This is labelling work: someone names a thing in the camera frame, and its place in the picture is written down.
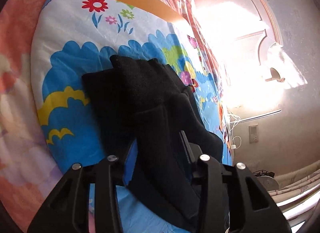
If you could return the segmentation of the colourful cartoon bed sheet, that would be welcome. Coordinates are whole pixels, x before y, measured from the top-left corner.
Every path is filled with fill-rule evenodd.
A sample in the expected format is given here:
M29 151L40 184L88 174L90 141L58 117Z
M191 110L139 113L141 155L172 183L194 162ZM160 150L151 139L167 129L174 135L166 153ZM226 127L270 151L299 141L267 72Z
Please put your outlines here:
M31 46L62 178L29 232L195 232L187 148L230 163L219 66L194 0L46 0Z

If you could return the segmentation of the wall socket plate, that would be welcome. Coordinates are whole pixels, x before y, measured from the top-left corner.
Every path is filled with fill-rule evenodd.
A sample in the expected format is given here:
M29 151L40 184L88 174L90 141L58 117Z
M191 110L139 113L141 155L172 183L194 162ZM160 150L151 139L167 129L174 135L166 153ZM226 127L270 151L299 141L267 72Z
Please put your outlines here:
M259 141L258 124L249 126L249 143L257 143Z

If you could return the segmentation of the pink floral quilt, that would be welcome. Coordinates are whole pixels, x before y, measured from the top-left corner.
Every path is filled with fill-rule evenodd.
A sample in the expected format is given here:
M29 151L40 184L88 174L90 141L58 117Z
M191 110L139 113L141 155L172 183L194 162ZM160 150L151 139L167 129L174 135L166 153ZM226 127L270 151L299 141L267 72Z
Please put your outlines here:
M8 0L1 11L1 202L26 232L73 160L103 148L80 70L112 53L161 57L191 84L207 130L231 163L216 59L194 0Z

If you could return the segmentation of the silver fan lamp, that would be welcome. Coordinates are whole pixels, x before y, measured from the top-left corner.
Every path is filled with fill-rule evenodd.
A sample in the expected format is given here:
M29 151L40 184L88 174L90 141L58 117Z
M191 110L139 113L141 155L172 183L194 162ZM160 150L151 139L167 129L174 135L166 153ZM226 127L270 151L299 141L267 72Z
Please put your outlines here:
M280 189L279 183L275 180L274 172L270 172L264 169L253 172L257 180L265 187L267 191L274 191Z

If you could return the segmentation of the white bed headboard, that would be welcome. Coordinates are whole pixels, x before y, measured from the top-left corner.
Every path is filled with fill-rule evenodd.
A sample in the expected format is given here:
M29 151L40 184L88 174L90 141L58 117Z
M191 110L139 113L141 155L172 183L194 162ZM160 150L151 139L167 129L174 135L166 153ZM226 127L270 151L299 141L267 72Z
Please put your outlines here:
M223 81L223 99L248 114L272 111L283 89L270 78L268 49L279 40L263 0L194 0L197 20L213 51Z

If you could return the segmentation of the black pants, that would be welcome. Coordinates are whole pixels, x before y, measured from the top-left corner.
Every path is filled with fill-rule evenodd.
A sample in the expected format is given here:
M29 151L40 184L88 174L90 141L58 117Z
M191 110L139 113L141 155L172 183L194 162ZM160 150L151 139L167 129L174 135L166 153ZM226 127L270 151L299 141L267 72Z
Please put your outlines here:
M223 142L204 127L192 90L171 66L118 55L110 60L112 68L82 76L103 146L126 163L136 143L129 190L165 221L194 232L200 188L191 185L177 138L184 131L189 142L218 161Z

